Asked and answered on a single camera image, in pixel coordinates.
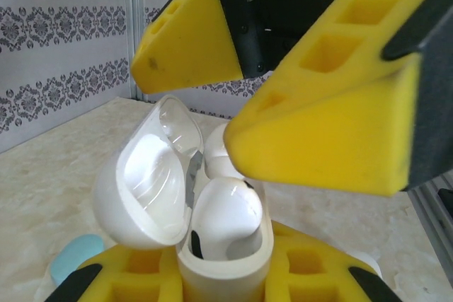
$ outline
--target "yellow foam gripper pad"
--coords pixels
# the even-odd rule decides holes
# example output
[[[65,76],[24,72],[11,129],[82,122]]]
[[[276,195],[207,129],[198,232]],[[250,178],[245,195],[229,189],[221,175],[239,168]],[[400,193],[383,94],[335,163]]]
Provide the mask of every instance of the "yellow foam gripper pad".
[[[408,184],[422,57],[382,48],[423,0],[335,0],[229,123],[250,178],[390,196]]]
[[[364,291],[350,273],[352,267],[363,270],[378,282],[379,277],[365,263],[274,221],[273,231],[275,246],[265,280],[265,302],[397,301],[368,297],[370,292]],[[102,265],[102,270],[78,302],[195,302],[184,298],[174,247],[138,251],[116,245],[81,268],[93,264]],[[388,289],[384,283],[377,286]]]
[[[131,72],[143,93],[242,79],[220,0],[171,0],[145,30]]]

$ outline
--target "earbud charging case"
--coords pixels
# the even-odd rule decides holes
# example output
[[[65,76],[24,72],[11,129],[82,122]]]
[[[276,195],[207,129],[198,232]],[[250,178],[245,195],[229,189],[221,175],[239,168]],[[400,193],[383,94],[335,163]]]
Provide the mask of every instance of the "earbud charging case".
[[[273,231],[263,205],[258,230],[232,244],[228,261],[207,261],[190,249],[190,216],[203,187],[203,140],[189,110],[172,95],[163,97],[109,158],[93,189],[101,227],[119,244],[138,250],[174,245],[189,301],[262,301],[273,250]]]

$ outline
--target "damask pattern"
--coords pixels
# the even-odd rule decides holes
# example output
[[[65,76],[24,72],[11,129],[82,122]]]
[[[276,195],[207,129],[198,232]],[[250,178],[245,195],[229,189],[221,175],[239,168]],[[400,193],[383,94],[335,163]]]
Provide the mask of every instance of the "damask pattern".
[[[82,38],[123,35],[125,31],[126,13],[122,6],[20,7],[17,11],[0,7],[0,53],[25,46],[32,49]]]
[[[155,7],[145,7],[144,8],[144,21],[147,25],[152,23],[161,9]]]
[[[0,93],[0,134],[50,112],[77,103],[129,79],[126,58],[52,77],[44,82],[19,86]]]
[[[233,117],[232,116],[225,116],[225,115],[219,115],[215,112],[206,112],[204,110],[197,110],[197,109],[194,109],[194,108],[190,108],[189,109],[191,112],[195,112],[195,113],[201,113],[202,115],[208,115],[208,116],[213,116],[213,117],[218,117],[218,118],[226,118],[228,120],[232,120]]]
[[[240,81],[225,81],[224,83],[208,84],[198,86],[197,88],[226,95],[241,95],[247,98],[254,95],[268,78],[269,75],[264,75],[258,78],[242,79]]]

